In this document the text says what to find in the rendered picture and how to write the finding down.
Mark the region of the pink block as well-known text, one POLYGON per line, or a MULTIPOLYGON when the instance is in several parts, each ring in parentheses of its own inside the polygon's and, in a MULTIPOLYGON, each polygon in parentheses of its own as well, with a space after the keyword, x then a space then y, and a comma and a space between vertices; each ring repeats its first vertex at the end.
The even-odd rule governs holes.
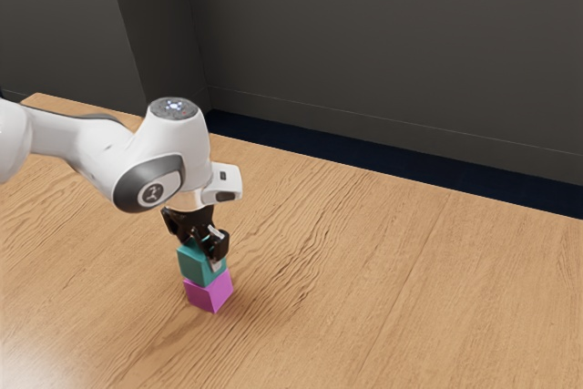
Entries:
POLYGON ((188 279, 183 280, 183 285, 189 303, 211 313, 216 313, 233 293, 233 284, 228 269, 206 287, 188 279))

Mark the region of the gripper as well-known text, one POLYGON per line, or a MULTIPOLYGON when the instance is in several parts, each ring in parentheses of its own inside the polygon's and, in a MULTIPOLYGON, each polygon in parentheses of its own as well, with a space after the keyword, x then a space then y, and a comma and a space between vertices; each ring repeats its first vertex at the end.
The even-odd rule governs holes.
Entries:
POLYGON ((161 209, 169 233, 176 236, 180 243, 193 238, 204 253, 211 271, 218 272, 229 252, 230 235, 214 227, 213 212, 213 206, 193 211, 178 211, 169 207, 161 209))

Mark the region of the teal block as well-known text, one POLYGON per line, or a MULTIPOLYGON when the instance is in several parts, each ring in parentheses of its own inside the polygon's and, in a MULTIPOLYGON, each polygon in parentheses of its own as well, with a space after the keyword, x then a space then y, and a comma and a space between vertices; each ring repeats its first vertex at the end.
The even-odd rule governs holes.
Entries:
POLYGON ((177 248, 181 275, 201 287, 209 286, 226 269, 226 260, 209 261, 197 242, 190 238, 177 248))

